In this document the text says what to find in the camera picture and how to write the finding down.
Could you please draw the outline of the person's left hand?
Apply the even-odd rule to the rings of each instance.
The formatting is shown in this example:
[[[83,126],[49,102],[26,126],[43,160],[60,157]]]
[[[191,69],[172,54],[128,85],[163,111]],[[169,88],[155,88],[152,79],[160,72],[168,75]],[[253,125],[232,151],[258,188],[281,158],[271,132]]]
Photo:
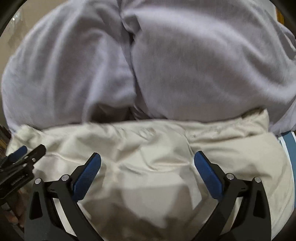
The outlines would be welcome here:
[[[18,190],[15,194],[8,198],[8,205],[10,209],[5,210],[4,214],[7,220],[13,225],[19,225],[21,228],[25,226],[25,195],[21,190]]]

